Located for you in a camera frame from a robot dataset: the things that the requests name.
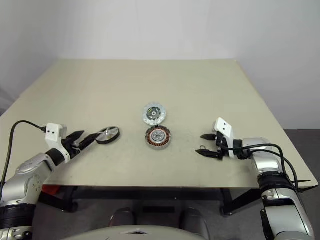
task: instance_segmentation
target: black cable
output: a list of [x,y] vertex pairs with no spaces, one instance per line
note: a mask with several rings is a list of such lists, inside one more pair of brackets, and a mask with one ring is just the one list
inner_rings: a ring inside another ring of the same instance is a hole
[[3,169],[3,173],[2,173],[2,178],[1,178],[1,185],[0,185],[0,201],[2,199],[2,190],[4,188],[5,185],[5,181],[6,181],[6,176],[7,176],[7,172],[8,172],[8,167],[9,167],[9,162],[10,162],[10,157],[11,157],[11,150],[12,150],[12,144],[14,141],[14,133],[15,133],[15,129],[16,126],[20,123],[26,123],[26,124],[30,124],[31,126],[36,127],[37,129],[40,129],[43,132],[46,132],[46,127],[41,127],[38,126],[30,121],[26,121],[26,120],[21,120],[21,121],[17,121],[15,124],[13,124],[11,131],[10,131],[10,137],[9,137],[9,146],[8,146],[8,152],[6,154],[6,161],[4,164],[4,169]]
[[276,144],[272,144],[272,143],[263,143],[263,144],[256,144],[256,145],[251,145],[251,146],[243,146],[243,147],[235,147],[235,148],[229,148],[227,146],[223,146],[220,143],[217,143],[217,145],[222,148],[223,150],[228,150],[228,151],[242,151],[242,150],[247,150],[247,149],[253,149],[253,148],[259,148],[259,147],[274,147],[277,148],[279,151],[279,156],[281,159],[281,165],[282,165],[282,171],[283,173],[286,175],[286,168],[285,168],[285,157],[284,157],[284,152],[282,151],[281,147],[276,145]]
[[[278,154],[278,153],[276,153],[276,152],[274,152],[274,151],[265,150],[265,149],[252,150],[252,151],[250,151],[249,157],[250,157],[253,153],[256,153],[256,152],[266,152],[266,153],[274,154],[274,155],[280,157],[280,154]],[[292,174],[293,174],[293,178],[294,178],[294,186],[295,186],[296,189],[298,189],[298,177],[297,177],[296,170],[295,170],[294,166],[291,164],[291,162],[290,162],[288,159],[286,159],[285,157],[284,157],[283,159],[284,159],[284,161],[289,165],[289,167],[290,167],[290,169],[291,169],[291,171],[292,171]]]

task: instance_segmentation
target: copper coil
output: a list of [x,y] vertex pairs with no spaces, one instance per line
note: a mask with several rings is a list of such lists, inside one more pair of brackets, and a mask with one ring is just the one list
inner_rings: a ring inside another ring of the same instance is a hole
[[[161,143],[156,143],[154,140],[152,140],[152,133],[155,131],[162,131],[165,133],[165,139],[161,140]],[[166,145],[168,145],[171,140],[171,132],[164,126],[153,126],[146,131],[145,139],[151,147],[154,147],[155,149],[163,149],[164,147],[167,147]]]

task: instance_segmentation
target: beige tabletop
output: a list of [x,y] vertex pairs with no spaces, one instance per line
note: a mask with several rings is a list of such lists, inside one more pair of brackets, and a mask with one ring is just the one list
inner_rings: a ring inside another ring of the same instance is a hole
[[[145,142],[150,127],[144,106],[161,103],[162,125],[172,141],[164,150]],[[59,60],[0,117],[0,171],[9,133],[19,120],[38,125],[59,123],[67,132],[90,134],[108,126],[120,128],[109,145],[93,143],[68,164],[61,164],[47,184],[74,186],[256,188],[250,160],[223,161],[195,152],[213,122],[224,118],[235,138],[264,137],[282,147],[301,187],[318,185],[307,165],[236,61],[223,60]],[[7,179],[24,161],[48,146],[41,131],[16,128]]]

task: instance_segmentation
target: red object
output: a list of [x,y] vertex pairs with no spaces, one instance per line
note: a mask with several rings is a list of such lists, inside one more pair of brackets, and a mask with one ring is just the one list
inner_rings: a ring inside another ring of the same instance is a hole
[[55,195],[60,189],[59,185],[43,185],[42,192],[50,195]]

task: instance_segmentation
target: small metal part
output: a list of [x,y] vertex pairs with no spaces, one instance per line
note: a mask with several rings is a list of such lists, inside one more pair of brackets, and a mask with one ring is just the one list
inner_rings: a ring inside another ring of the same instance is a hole
[[109,144],[120,136],[120,130],[116,126],[109,126],[97,134],[99,134],[99,136],[97,136],[95,140],[98,144]]
[[146,131],[145,140],[153,149],[165,149],[170,144],[171,132],[164,126],[153,126]]
[[159,103],[149,103],[143,109],[142,119],[151,126],[157,126],[166,118],[166,109]]

